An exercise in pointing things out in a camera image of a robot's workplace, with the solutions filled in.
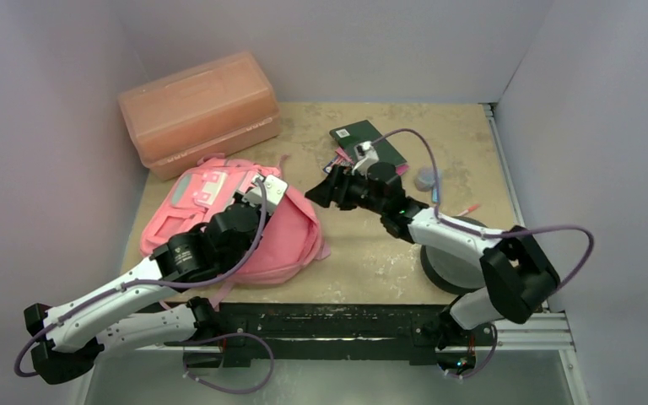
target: green book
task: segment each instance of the green book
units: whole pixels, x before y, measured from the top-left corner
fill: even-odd
[[[381,132],[369,120],[334,128],[329,131],[329,135],[337,141],[350,159],[355,159],[356,157],[356,153],[354,152],[356,145],[381,138]],[[384,139],[374,145],[374,149],[379,154],[379,161],[388,162],[396,166],[399,175],[408,169],[406,160],[387,140]]]

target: metal frame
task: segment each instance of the metal frame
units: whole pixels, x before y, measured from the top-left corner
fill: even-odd
[[[521,207],[518,203],[515,188],[510,177],[508,163],[505,159],[498,128],[495,126],[494,113],[489,104],[482,104],[483,111],[490,125],[490,131],[493,135],[495,148],[498,153],[500,169],[505,178],[505,184],[508,188],[510,206],[515,215],[516,221],[520,225],[525,225],[522,217]],[[565,313],[550,313],[548,302],[543,304],[543,313],[533,315],[525,325],[517,325],[509,321],[497,321],[495,325],[498,328],[499,339],[496,350],[557,350],[560,356],[560,362],[564,368],[564,375],[570,389],[570,397],[575,405],[589,405],[589,397],[585,389],[585,383],[582,380],[582,374],[577,362],[575,353],[575,341],[570,332],[570,325]],[[463,347],[449,347],[444,352],[462,351]],[[167,347],[164,345],[153,345],[140,348],[144,351],[193,351],[193,352],[213,352],[218,350],[215,347],[188,347],[177,348]],[[93,375],[91,370],[83,378],[79,379],[78,384],[73,386],[73,403],[78,405],[85,404],[88,394],[90,381]]]
[[[493,134],[493,140],[495,142],[495,150],[498,152],[498,161],[500,163],[500,169],[503,171],[505,184],[508,187],[510,206],[513,208],[513,213],[516,216],[516,221],[518,221],[518,224],[525,226],[525,222],[523,221],[521,206],[518,203],[518,196],[516,195],[516,189],[513,187],[513,180],[510,177],[508,161],[505,159],[503,145],[500,142],[498,127],[495,125],[495,117],[494,117],[493,109],[491,108],[490,104],[482,104],[481,106],[483,107],[483,112],[485,113],[485,116],[488,119],[490,132]],[[570,397],[572,398],[572,401],[575,405],[590,405],[590,399],[589,396],[587,395],[587,390],[585,389],[585,382],[582,380],[580,367],[577,363],[577,354],[575,352],[575,341],[572,338],[572,332],[570,331],[570,327],[567,321],[567,316],[564,313],[550,314],[547,301],[543,303],[543,309],[548,313],[541,314],[541,315],[560,316],[559,319],[564,320],[566,324],[564,334],[569,338],[570,345],[569,347],[557,348],[557,350],[560,355],[560,362],[564,367],[565,379],[567,380],[566,382],[568,384],[568,388],[570,389]],[[523,326],[527,327],[532,320],[533,318],[531,318],[531,320],[528,321],[528,323],[526,323],[526,325]],[[561,332],[559,329],[553,329],[553,328],[536,330],[536,333],[530,336],[530,338],[535,340],[531,340],[527,342],[527,346],[525,348],[519,348],[519,349],[520,350],[541,350],[541,349],[544,350],[544,348],[541,347],[536,348],[536,345],[538,346],[544,345],[543,342],[545,342],[546,339],[551,338],[549,335],[544,335],[544,333],[548,333],[548,332],[557,333],[554,331]],[[501,342],[503,343],[503,346],[499,347],[499,349],[503,349],[505,347],[505,341],[501,340]]]

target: gray wall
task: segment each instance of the gray wall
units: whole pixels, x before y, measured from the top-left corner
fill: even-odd
[[[21,311],[117,274],[144,171],[115,97],[144,80],[106,2],[0,1],[0,403],[70,403],[11,371]]]
[[[558,0],[497,111],[528,225],[589,226],[555,297],[593,403],[648,403],[648,0]],[[567,271],[584,237],[541,238]]]
[[[552,0],[115,0],[151,77],[251,49],[281,100],[489,102]]]

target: beige table surface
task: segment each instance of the beige table surface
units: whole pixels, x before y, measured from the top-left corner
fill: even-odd
[[[276,165],[282,154],[284,179],[305,192],[324,179],[321,168],[334,156],[329,130],[368,119],[382,133],[399,127],[421,132],[444,171],[442,212],[455,215],[480,203],[470,217],[489,227],[514,224],[508,191],[488,121],[480,105],[282,103],[283,131],[273,139],[244,150],[237,157]],[[408,160],[403,175],[406,191],[430,203],[430,193],[413,185],[416,171],[430,166],[423,144],[413,135],[397,134],[391,143]],[[140,260],[141,232],[175,183],[148,177],[121,272]],[[339,211],[315,206],[332,255],[313,262],[279,286],[238,285],[225,301],[349,304],[447,304],[454,298],[437,289],[424,275],[420,246],[390,237],[379,217],[363,209]],[[168,301],[210,296],[219,286],[189,290]]]

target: small sticker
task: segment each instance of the small sticker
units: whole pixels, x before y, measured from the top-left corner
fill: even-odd
[[[337,135],[338,135],[340,138],[345,138],[345,137],[347,137],[347,136],[349,136],[349,135],[351,135],[351,134],[348,133],[348,131],[347,131],[345,128],[342,128],[342,129],[338,129],[338,130],[337,130]]]

